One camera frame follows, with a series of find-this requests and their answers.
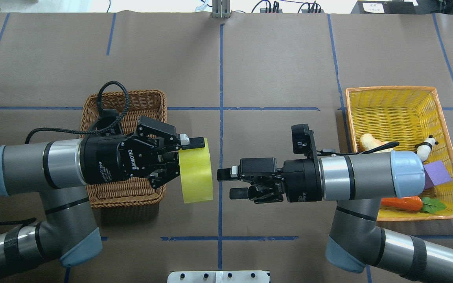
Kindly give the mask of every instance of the panda toy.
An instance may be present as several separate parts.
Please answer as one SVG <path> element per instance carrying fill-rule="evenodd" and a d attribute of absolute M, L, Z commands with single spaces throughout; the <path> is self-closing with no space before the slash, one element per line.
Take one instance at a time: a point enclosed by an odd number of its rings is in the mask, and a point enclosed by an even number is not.
<path fill-rule="evenodd" d="M 435 138 L 433 138 L 433 135 L 430 134 L 422 143 L 416 145 L 415 148 L 417 148 L 417 156 L 419 156 L 420 161 L 426 161 L 429 153 L 433 149 L 433 146 L 437 144 L 438 141 L 436 141 Z"/>

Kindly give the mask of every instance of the metal stand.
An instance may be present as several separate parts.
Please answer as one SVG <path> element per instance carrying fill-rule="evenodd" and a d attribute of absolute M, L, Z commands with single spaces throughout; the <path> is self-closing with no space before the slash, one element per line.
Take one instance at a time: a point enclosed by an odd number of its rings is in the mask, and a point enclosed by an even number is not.
<path fill-rule="evenodd" d="M 212 0 L 212 18 L 230 18 L 230 0 Z"/>

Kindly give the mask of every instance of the black box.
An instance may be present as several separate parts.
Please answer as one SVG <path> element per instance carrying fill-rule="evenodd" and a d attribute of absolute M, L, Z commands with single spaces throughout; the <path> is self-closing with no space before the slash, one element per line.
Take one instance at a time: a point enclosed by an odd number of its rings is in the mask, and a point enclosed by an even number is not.
<path fill-rule="evenodd" d="M 412 2 L 358 1 L 351 14 L 411 14 L 415 15 Z"/>

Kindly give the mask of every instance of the white paper label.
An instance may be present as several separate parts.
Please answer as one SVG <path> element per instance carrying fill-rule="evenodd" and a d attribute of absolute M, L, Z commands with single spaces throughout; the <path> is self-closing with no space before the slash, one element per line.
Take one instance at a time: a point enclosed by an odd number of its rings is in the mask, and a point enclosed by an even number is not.
<path fill-rule="evenodd" d="M 384 13 L 382 3 L 363 3 L 363 9 L 369 13 Z"/>

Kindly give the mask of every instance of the wicker basket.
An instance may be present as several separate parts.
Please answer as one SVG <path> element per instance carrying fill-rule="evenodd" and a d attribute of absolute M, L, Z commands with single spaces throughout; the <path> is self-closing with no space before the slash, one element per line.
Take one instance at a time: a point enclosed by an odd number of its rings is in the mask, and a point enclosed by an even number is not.
<path fill-rule="evenodd" d="M 398 141 L 398 151 L 414 151 L 430 134 L 439 142 L 424 163 L 441 160 L 452 181 L 424 190 L 421 197 L 437 197 L 447 208 L 435 214 L 381 206 L 378 221 L 453 219 L 453 148 L 436 88 L 428 86 L 372 86 L 347 88 L 347 119 L 354 152 L 359 139 Z"/>
<path fill-rule="evenodd" d="M 161 122 L 167 122 L 167 99 L 162 91 L 129 91 L 131 106 L 122 119 L 124 134 L 135 131 L 137 120 L 144 115 Z M 81 130 L 87 130 L 97 121 L 97 94 L 90 95 L 83 106 Z M 104 93 L 103 108 L 122 112 L 125 106 L 123 92 Z M 148 180 L 131 178 L 127 181 L 87 186 L 92 208 L 115 208 L 121 206 L 145 206 L 158 204 L 165 196 L 165 185 L 157 190 L 151 188 Z"/>

